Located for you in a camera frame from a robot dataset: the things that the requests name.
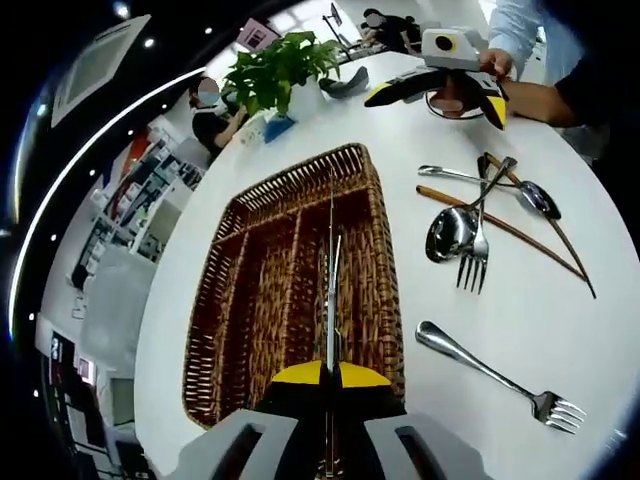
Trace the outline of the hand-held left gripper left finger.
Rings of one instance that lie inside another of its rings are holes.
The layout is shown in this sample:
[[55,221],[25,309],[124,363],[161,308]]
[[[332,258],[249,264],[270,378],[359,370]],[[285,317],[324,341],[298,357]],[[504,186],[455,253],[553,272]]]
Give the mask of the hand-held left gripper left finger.
[[176,479],[313,479],[325,440],[328,377],[320,360],[287,367],[262,399],[182,448]]

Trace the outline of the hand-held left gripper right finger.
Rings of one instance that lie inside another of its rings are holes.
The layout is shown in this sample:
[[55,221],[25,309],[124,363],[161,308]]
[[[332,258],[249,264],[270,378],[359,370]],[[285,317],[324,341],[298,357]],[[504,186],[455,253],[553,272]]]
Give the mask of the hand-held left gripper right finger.
[[378,372],[339,364],[334,400],[347,479],[478,479],[480,453],[434,418],[406,411]]

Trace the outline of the person's right hand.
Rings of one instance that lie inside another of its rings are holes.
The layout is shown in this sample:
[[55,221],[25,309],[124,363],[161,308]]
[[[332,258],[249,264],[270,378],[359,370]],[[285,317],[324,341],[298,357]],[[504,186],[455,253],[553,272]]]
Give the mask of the person's right hand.
[[446,85],[430,98],[429,105],[447,118],[459,118],[466,112],[462,95],[451,78],[448,78]]

